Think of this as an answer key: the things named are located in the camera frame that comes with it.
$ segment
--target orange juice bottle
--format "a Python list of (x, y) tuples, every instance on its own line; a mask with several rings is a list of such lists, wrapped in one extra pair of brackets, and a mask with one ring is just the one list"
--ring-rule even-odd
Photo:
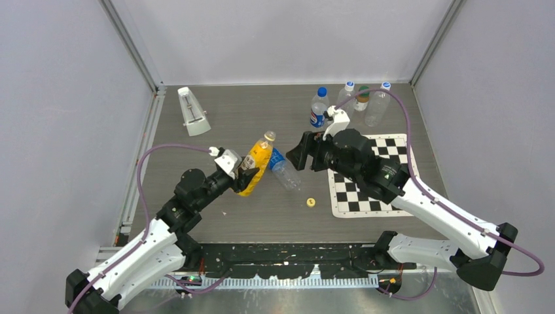
[(273, 142), (276, 140), (276, 134), (272, 131), (268, 131), (264, 134), (264, 137), (259, 139), (255, 146), (251, 148), (249, 154), (245, 157), (243, 162), (241, 163), (241, 168), (243, 170), (259, 168), (259, 172), (255, 175), (253, 180), (249, 183), (249, 186), (243, 191), (240, 192), (240, 196), (249, 196), (255, 189), (255, 186), (262, 178), (264, 171), (266, 170), (266, 166), (270, 161), (270, 157), (272, 157), (272, 149), (274, 149)]

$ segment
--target gray table surface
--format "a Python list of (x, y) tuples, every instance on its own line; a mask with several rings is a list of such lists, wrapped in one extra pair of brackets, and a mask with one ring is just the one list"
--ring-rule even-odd
[[(330, 101), (336, 101), (341, 85), (328, 85)], [(285, 153), (295, 147), (304, 131), (310, 130), (310, 100), (317, 85), (282, 86), (199, 86), (194, 95), (207, 111), (212, 129), (189, 137), (177, 98), (178, 87), (169, 87), (156, 129), (154, 145), (186, 143), (200, 147), (232, 148), (240, 154), (249, 149), (268, 130), (275, 131), (275, 146)], [(394, 84), (391, 91), (406, 105), (413, 130), (413, 150), (421, 178), (437, 192), (444, 193), (431, 146), (411, 87)], [(370, 128), (357, 115), (349, 125), (362, 134), (406, 133), (404, 116), (393, 102), (382, 123)], [(181, 174), (199, 168), (206, 175), (214, 172), (207, 154), (169, 148), (151, 155), (144, 182), (145, 196), (152, 216), (172, 197)], [(287, 192), (268, 171), (247, 198), (229, 191), (202, 211), (202, 221), (190, 235), (199, 242), (346, 242), (376, 241), (384, 230), (414, 237), (443, 238), (414, 217), (335, 218), (331, 211), (327, 172), (300, 172), (302, 190)], [(316, 206), (306, 206), (315, 198)], [(131, 236), (145, 226), (138, 208)]]

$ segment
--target checkerboard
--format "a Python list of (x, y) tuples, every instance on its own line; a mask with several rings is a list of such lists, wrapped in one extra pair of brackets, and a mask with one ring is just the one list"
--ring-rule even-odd
[[(408, 155), (406, 151), (406, 134), (364, 135), (372, 143), (372, 150), (376, 156), (389, 158), (406, 165)], [(414, 154), (412, 169), (418, 174)], [(328, 169), (331, 208), (333, 215), (338, 218), (365, 217), (402, 217), (411, 216), (406, 211), (386, 205), (380, 201), (368, 198), (361, 193), (358, 186), (339, 173)]]

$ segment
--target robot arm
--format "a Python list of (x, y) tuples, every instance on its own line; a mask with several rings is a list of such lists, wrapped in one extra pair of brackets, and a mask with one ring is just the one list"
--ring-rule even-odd
[[(411, 177), (406, 166), (375, 156), (366, 137), (355, 129), (345, 130), (348, 117), (343, 110), (331, 107), (326, 116), (334, 123), (325, 132), (305, 132), (299, 145), (286, 154), (295, 168), (304, 169), (307, 157), (311, 156), (311, 170), (336, 171), (356, 183), (369, 197), (404, 209), (449, 239), (417, 239), (386, 231), (376, 247), (388, 258), (400, 263), (416, 262), (456, 271), (468, 284), (493, 290), (505, 267), (510, 247), (478, 233), (436, 203), (441, 201), (510, 242), (516, 239), (516, 228), (507, 223), (496, 226), (471, 215), (433, 191), (420, 178)], [(422, 194), (415, 181), (435, 199), (431, 201)]]
[[(72, 272), (66, 280), (65, 302), (69, 307), (81, 290), (102, 274), (80, 300), (74, 313), (118, 313), (134, 296), (165, 274), (183, 266), (195, 265), (201, 259), (201, 247), (187, 233), (200, 222), (200, 211), (229, 188), (241, 192), (251, 182), (258, 168), (243, 171), (241, 157), (233, 150), (215, 150), (217, 170), (206, 177), (199, 169), (181, 175), (174, 196), (149, 222), (144, 230), (114, 256), (83, 273)], [(133, 254), (130, 254), (139, 242)], [(122, 256), (128, 257), (110, 271), (105, 270)]]

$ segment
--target bottle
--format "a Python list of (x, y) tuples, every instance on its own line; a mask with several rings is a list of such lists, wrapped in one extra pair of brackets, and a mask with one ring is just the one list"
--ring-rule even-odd
[(270, 161), (270, 157), (272, 156), (272, 149), (274, 148), (273, 142), (276, 140), (276, 134), (272, 131), (268, 131), (264, 134), (264, 137), (259, 139), (255, 146), (251, 148), (249, 154), (243, 159), (240, 167), (243, 170), (258, 168), (259, 172), (253, 177), (253, 180), (249, 183), (247, 188), (240, 192), (240, 196), (249, 196), (255, 189), (255, 186), (264, 175), (264, 171), (266, 171), (266, 166), (268, 166), (268, 162)]
[(275, 147), (268, 167), (286, 190), (300, 190), (300, 177), (297, 171)]
[[(391, 84), (389, 82), (382, 83), (381, 89), (389, 90), (390, 88)], [(382, 121), (390, 101), (391, 96), (389, 96), (389, 94), (375, 92), (374, 95), (372, 95), (372, 100), (370, 100), (370, 105), (366, 111), (365, 124), (367, 126), (377, 126), (380, 121)]]
[[(368, 86), (361, 86), (359, 88), (359, 92), (361, 90), (367, 90)], [(357, 96), (357, 101), (355, 102), (355, 110), (356, 111), (364, 111), (368, 105), (368, 100), (370, 99), (370, 93), (363, 93)]]
[(318, 93), (312, 98), (312, 104), (310, 105), (310, 124), (316, 129), (320, 130), (324, 125), (324, 112), (328, 110), (329, 99), (328, 91), (325, 87), (318, 88)]
[[(351, 81), (345, 83), (345, 87), (343, 87), (339, 91), (339, 94), (337, 95), (337, 102), (335, 103), (335, 105), (339, 105), (339, 103), (341, 103), (343, 100), (351, 97), (354, 94), (353, 93), (354, 90), (355, 90), (355, 83)], [(351, 99), (341, 107), (341, 109), (343, 109), (347, 113), (349, 118), (353, 117), (353, 111), (355, 110), (356, 101), (357, 101), (356, 99)]]

